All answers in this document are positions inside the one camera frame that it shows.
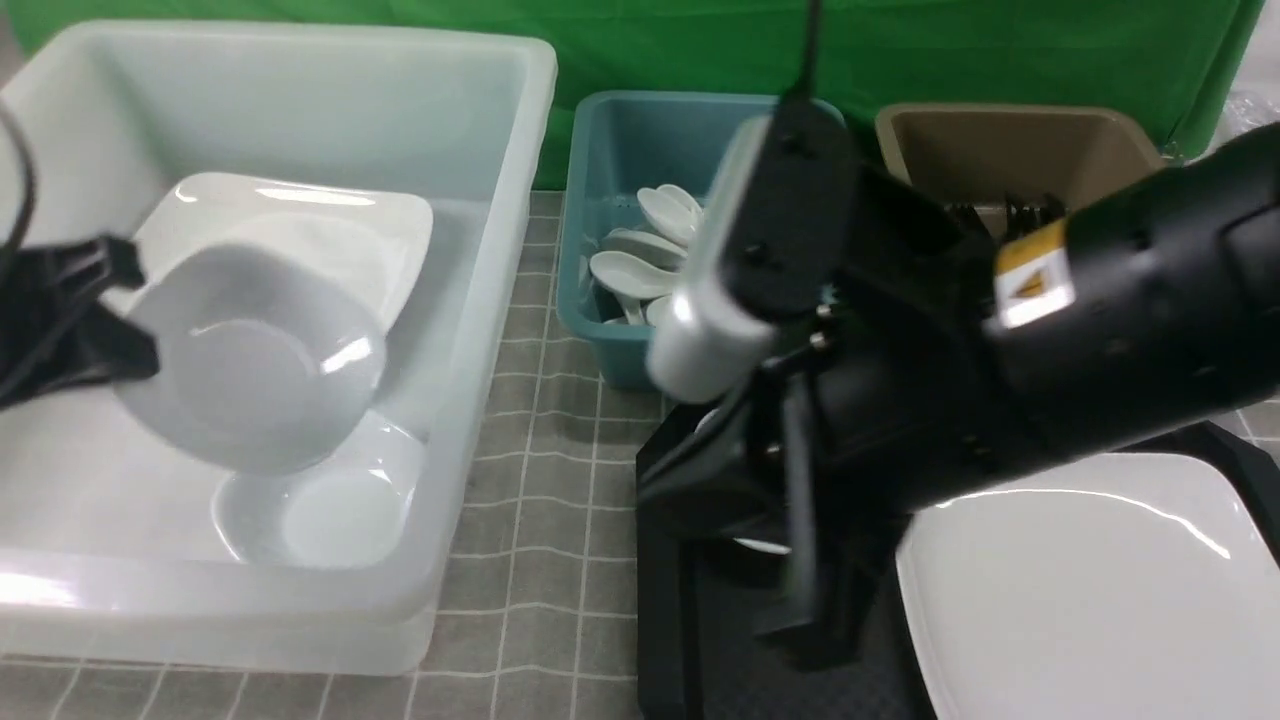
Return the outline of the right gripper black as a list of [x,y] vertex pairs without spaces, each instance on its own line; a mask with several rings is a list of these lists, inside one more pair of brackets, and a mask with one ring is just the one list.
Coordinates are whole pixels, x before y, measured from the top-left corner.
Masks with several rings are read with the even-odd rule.
[[858,190],[831,320],[785,334],[760,369],[760,497],[780,516],[904,516],[1006,468],[1010,397],[984,324],[996,242],[913,190]]

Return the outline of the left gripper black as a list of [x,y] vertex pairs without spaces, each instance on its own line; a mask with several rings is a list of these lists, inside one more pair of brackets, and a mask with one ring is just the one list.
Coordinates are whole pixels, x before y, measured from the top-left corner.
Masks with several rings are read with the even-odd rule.
[[102,301],[145,282],[140,250],[122,237],[18,251],[3,278],[1,406],[156,375],[154,336]]

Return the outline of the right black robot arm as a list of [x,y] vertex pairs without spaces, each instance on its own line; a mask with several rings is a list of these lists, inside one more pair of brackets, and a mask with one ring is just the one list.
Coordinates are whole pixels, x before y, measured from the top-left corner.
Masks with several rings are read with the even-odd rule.
[[852,187],[835,346],[769,498],[831,525],[925,506],[1277,392],[1277,127],[996,246],[883,172]]

